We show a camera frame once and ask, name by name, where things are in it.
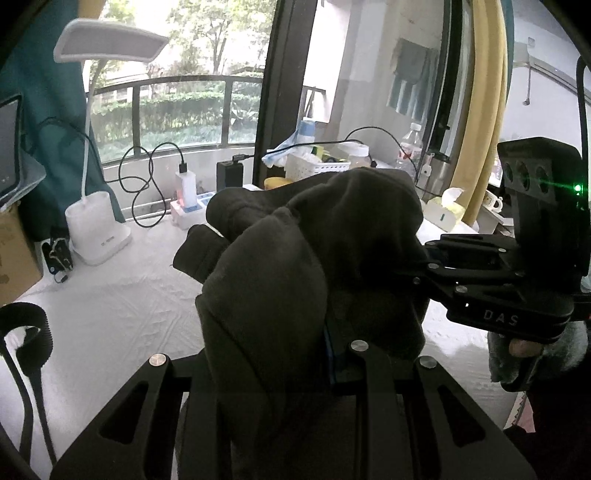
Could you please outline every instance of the black strap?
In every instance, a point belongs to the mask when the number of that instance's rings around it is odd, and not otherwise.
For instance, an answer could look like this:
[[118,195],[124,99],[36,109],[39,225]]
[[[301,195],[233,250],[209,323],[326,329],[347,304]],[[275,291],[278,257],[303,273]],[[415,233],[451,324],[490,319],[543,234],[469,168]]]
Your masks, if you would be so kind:
[[6,360],[12,377],[17,384],[25,410],[19,452],[24,460],[30,463],[31,444],[33,443],[33,406],[25,384],[4,341],[4,337],[9,332],[19,327],[29,328],[27,328],[22,345],[17,348],[18,365],[22,373],[31,382],[47,451],[52,464],[55,465],[56,454],[47,425],[47,416],[43,403],[43,388],[41,386],[41,367],[45,365],[51,355],[53,339],[51,338],[45,311],[32,303],[11,303],[0,308],[0,355]]

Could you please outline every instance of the plastic water bottle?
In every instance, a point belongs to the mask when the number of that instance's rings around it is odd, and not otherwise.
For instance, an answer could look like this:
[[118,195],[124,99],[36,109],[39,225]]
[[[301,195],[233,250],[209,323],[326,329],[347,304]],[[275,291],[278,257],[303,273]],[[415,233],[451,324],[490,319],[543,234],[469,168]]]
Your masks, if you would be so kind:
[[423,152],[423,140],[420,132],[423,127],[419,124],[410,124],[410,132],[403,136],[400,144],[402,149],[398,152],[394,168],[404,170],[414,180],[417,174],[418,163]]
[[[303,119],[297,131],[297,136],[295,138],[295,143],[314,143],[316,139],[316,122],[311,119]],[[307,145],[305,147],[298,147],[297,152],[300,155],[312,153],[313,145]]]

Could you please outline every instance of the white bedsheet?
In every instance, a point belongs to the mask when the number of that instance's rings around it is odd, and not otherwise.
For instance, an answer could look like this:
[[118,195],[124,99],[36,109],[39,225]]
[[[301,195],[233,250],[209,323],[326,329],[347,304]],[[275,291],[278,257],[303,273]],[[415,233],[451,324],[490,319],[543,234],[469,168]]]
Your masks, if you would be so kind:
[[[87,267],[78,261],[62,285],[46,274],[20,299],[47,312],[53,334],[53,353],[42,372],[58,457],[152,354],[162,352],[174,359],[203,347],[194,306],[201,285],[171,266],[186,232],[173,226],[170,216],[152,229],[131,227],[131,245],[106,263]],[[425,222],[418,237],[425,242],[441,233]],[[497,424],[504,424],[514,395],[489,381],[486,333],[449,322],[443,306],[435,302],[424,331],[424,353],[437,358]],[[13,356],[21,339],[21,333],[7,337]],[[0,422],[18,445],[22,402],[3,361],[0,384]],[[49,477],[51,465],[37,412],[31,464],[42,479]]]

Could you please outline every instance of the cardboard box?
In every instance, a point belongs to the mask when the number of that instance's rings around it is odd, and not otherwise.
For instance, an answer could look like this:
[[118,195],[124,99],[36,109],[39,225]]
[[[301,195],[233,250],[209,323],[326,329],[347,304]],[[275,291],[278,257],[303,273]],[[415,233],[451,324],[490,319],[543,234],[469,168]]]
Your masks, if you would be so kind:
[[42,276],[33,244],[13,205],[0,213],[0,306],[15,301]]

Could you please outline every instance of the person's finger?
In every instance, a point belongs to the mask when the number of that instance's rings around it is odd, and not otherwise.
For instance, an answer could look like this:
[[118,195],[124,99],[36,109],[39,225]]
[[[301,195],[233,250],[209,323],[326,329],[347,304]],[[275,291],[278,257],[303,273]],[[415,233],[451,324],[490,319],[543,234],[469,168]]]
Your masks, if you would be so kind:
[[540,343],[513,338],[509,344],[509,353],[516,358],[530,358],[540,356],[543,347]]

